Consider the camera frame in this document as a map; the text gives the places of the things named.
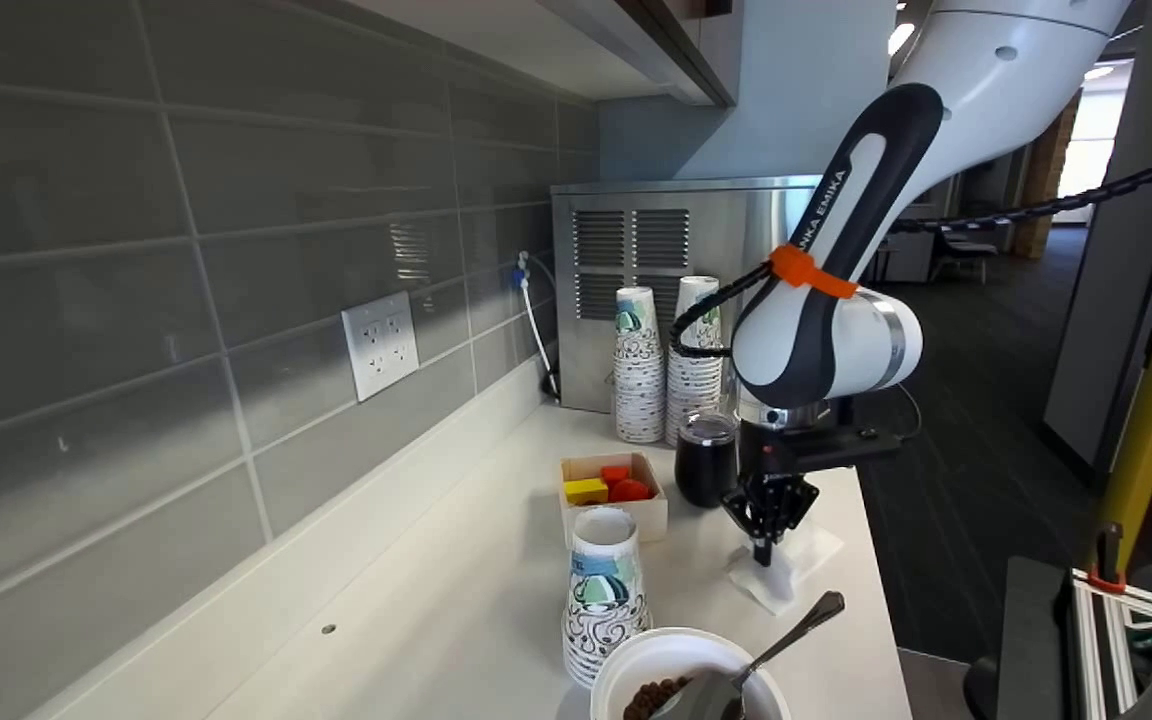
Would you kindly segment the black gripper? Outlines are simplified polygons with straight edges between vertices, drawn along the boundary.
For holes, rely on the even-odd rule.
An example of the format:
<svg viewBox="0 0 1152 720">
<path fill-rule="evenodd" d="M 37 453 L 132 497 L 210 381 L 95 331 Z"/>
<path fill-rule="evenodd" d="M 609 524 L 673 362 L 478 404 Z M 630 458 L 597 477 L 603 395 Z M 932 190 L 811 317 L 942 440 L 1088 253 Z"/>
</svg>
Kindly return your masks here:
<svg viewBox="0 0 1152 720">
<path fill-rule="evenodd" d="M 731 524 L 757 540 L 752 558 L 771 566 L 771 549 L 786 528 L 795 528 L 814 506 L 814 483 L 774 483 L 803 481 L 820 469 L 853 469 L 870 458 L 892 458 L 898 450 L 897 429 L 863 420 L 853 400 L 825 400 L 801 407 L 766 407 L 749 400 L 735 407 L 735 487 L 719 508 Z"/>
</svg>

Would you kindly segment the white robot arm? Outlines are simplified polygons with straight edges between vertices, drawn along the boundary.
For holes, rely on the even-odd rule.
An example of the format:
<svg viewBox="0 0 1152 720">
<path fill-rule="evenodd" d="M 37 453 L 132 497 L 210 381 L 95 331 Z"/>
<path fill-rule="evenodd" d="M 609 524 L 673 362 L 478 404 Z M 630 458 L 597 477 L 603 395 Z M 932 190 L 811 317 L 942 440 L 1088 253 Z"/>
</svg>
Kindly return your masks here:
<svg viewBox="0 0 1152 720">
<path fill-rule="evenodd" d="M 795 431 L 791 413 L 868 395 L 913 378 L 918 320 L 859 286 L 898 212 L 941 179 L 1036 140 L 1076 98 L 1133 0 L 932 0 L 892 84 L 853 119 L 791 236 L 752 271 L 673 320 L 683 331 L 738 298 L 725 362 L 752 400 L 738 481 L 725 500 L 771 566 L 814 500 L 811 469 L 853 463 Z"/>
</svg>

